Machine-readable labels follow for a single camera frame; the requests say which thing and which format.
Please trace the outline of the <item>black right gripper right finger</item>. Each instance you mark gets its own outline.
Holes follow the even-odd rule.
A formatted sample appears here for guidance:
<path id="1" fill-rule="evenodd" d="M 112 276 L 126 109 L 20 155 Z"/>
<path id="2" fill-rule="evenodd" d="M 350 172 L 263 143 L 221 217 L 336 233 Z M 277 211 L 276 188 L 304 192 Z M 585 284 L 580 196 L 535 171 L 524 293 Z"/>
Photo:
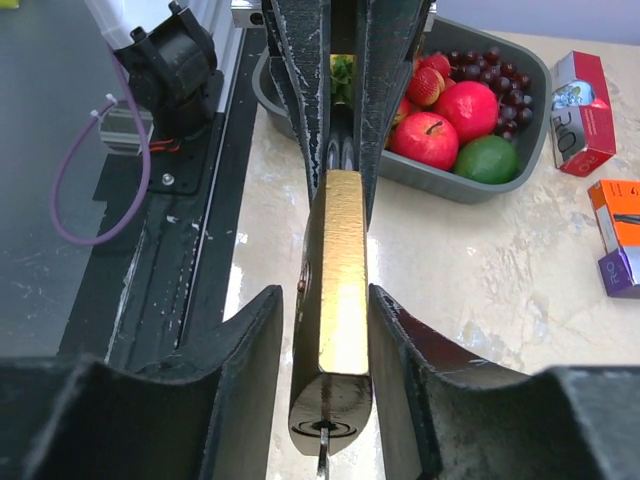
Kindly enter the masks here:
<path id="1" fill-rule="evenodd" d="M 369 290 L 369 359 L 390 479 L 635 479 L 639 370 L 493 363 Z"/>

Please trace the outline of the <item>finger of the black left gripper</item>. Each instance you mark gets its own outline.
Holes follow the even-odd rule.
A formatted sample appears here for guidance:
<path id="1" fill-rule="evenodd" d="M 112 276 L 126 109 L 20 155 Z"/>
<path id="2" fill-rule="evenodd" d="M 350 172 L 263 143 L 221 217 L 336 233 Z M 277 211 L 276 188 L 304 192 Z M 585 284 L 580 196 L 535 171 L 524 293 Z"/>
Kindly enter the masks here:
<path id="1" fill-rule="evenodd" d="M 357 162 L 366 220 L 372 217 L 379 163 L 431 3 L 420 0 L 357 3 Z"/>
<path id="2" fill-rule="evenodd" d="M 326 170 L 330 123 L 329 1 L 263 1 L 270 73 L 299 143 L 310 199 Z"/>

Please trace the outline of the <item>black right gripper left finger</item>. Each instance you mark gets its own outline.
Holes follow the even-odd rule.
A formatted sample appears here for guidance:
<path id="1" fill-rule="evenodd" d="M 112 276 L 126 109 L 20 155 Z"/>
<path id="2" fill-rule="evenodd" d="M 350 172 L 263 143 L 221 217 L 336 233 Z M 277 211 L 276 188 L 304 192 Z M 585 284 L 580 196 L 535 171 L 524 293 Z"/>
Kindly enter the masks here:
<path id="1" fill-rule="evenodd" d="M 261 479 L 283 292 L 130 373 L 91 355 L 1 363 L 5 479 Z"/>

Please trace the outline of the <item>brass padlock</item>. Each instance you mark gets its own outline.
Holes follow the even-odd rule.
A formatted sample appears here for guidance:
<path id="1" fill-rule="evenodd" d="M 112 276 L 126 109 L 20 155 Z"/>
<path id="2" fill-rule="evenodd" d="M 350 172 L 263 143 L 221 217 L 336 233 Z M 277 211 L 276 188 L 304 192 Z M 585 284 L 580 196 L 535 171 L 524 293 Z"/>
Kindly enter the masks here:
<path id="1" fill-rule="evenodd" d="M 352 123 L 347 105 L 332 107 L 298 282 L 288 427 L 306 456 L 349 446 L 372 406 L 366 215 Z"/>

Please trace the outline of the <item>small silver key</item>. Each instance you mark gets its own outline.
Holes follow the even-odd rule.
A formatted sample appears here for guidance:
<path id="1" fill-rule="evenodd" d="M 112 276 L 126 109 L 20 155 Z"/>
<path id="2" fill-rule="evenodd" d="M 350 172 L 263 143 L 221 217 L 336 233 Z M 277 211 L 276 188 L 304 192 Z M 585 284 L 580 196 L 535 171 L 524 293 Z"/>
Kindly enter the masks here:
<path id="1" fill-rule="evenodd" d="M 316 479 L 329 479 L 329 449 L 330 449 L 331 423 L 322 422 L 320 427 L 320 442 Z"/>

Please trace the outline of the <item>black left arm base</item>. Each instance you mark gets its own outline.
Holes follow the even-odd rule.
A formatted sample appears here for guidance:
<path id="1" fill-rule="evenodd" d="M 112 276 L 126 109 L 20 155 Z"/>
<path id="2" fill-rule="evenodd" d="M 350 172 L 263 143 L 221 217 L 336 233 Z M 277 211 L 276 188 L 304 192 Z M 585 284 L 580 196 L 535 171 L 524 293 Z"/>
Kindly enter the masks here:
<path id="1" fill-rule="evenodd" d="M 213 40 L 193 13 L 175 1 L 168 10 L 154 29 L 136 27 L 133 44 L 115 56 L 129 73 L 133 99 L 153 122 L 148 190 L 191 196 L 204 172 L 221 76 Z"/>

